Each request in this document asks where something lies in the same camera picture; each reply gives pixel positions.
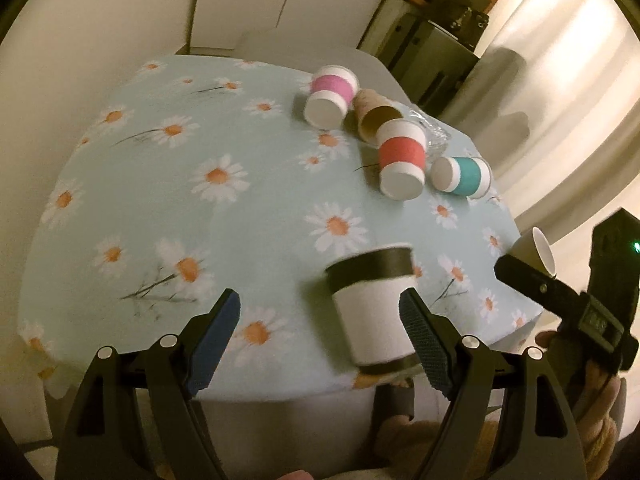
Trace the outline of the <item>right hand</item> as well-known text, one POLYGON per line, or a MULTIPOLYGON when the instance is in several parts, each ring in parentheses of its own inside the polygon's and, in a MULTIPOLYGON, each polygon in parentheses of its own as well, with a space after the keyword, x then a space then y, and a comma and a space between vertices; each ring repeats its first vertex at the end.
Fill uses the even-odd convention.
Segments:
POLYGON ((600 479, 613 455, 617 424, 611 412, 621 385, 620 376, 608 374, 593 361, 587 362, 575 420, 589 479, 600 479))

